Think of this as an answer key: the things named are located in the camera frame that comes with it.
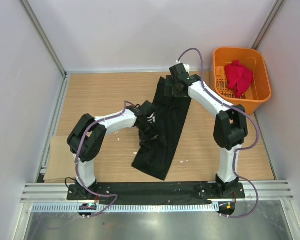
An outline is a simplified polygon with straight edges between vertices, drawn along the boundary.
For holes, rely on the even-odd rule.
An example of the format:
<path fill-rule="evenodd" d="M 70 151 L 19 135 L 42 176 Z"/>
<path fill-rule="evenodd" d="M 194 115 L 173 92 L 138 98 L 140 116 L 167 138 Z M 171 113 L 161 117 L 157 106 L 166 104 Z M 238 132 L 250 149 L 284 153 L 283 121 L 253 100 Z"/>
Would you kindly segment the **black t shirt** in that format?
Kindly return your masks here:
<path fill-rule="evenodd" d="M 155 107 L 155 138 L 139 132 L 140 149 L 132 167 L 159 180 L 165 180 L 172 165 L 186 122 L 191 99 L 165 96 L 166 79 L 159 78 L 152 101 Z"/>

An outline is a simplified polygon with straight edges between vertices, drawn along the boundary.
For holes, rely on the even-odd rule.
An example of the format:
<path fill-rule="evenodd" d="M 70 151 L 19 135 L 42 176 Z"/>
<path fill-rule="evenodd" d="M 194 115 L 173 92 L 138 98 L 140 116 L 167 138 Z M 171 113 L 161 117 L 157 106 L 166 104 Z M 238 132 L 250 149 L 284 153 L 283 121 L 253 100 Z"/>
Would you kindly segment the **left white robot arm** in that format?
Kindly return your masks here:
<path fill-rule="evenodd" d="M 130 103 L 110 115 L 94 117 L 87 113 L 80 118 L 66 142 L 74 156 L 75 185 L 83 199 L 91 200 L 97 193 L 94 162 L 105 137 L 121 129 L 137 128 L 146 140 L 157 139 L 155 112 L 155 106 L 145 101 L 142 105 Z"/>

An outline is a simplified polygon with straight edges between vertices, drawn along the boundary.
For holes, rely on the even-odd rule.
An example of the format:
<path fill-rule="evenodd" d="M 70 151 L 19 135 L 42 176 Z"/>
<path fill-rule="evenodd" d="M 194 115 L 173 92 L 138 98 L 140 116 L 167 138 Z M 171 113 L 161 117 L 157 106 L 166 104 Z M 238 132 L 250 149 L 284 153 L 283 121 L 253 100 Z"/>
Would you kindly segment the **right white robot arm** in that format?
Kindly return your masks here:
<path fill-rule="evenodd" d="M 221 198 L 231 197 L 239 187 L 237 162 L 239 151 L 248 135 L 247 115 L 242 105 L 225 101 L 201 81 L 197 74 L 190 75 L 186 64 L 169 68 L 164 94 L 190 98 L 200 103 L 215 120 L 213 138 L 220 147 L 219 170 L 215 177 L 215 192 Z"/>

